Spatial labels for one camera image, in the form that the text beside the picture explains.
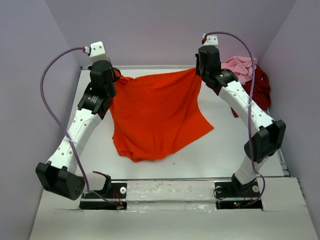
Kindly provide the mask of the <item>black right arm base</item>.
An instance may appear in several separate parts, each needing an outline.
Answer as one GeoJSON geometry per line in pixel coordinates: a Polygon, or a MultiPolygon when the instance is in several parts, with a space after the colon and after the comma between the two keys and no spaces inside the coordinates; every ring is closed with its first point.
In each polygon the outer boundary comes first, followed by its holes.
{"type": "Polygon", "coordinates": [[[263,209],[258,182],[254,180],[240,190],[234,190],[232,181],[214,183],[213,196],[217,210],[263,209]]]}

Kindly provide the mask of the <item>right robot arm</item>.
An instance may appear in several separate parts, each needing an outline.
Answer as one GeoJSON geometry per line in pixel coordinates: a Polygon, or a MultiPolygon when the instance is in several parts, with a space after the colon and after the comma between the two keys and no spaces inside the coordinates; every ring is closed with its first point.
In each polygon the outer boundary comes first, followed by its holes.
{"type": "Polygon", "coordinates": [[[246,93],[236,75],[221,67],[217,47],[203,45],[195,56],[196,75],[236,112],[248,129],[244,160],[231,181],[220,188],[225,198],[228,194],[239,197],[253,187],[263,164],[282,146],[286,124],[265,113],[246,93]]]}

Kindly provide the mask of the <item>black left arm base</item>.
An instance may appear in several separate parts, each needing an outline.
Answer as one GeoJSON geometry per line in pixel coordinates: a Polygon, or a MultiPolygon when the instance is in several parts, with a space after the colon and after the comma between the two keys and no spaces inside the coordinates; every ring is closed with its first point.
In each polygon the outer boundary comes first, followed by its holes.
{"type": "Polygon", "coordinates": [[[81,210],[125,211],[127,209],[128,182],[114,180],[110,175],[93,171],[90,175],[95,189],[83,193],[79,208],[81,210]]]}

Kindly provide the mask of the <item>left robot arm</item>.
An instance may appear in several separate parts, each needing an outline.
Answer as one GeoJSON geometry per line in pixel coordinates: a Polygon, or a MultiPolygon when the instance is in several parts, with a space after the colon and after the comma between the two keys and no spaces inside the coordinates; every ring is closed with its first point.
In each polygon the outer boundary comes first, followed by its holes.
{"type": "Polygon", "coordinates": [[[35,168],[44,190],[73,201],[83,192],[90,192],[87,176],[78,176],[76,171],[84,171],[80,156],[113,103],[116,95],[114,83],[120,78],[119,74],[109,60],[98,60],[91,65],[90,82],[69,129],[53,155],[35,168]]]}

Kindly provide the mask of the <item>orange t shirt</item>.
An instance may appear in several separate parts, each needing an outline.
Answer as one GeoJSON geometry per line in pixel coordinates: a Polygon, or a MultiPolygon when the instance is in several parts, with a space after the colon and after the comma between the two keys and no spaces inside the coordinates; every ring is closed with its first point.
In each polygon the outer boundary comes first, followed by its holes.
{"type": "Polygon", "coordinates": [[[122,75],[110,107],[117,153],[133,162],[161,160],[212,131],[198,105],[201,86],[195,68],[122,75]]]}

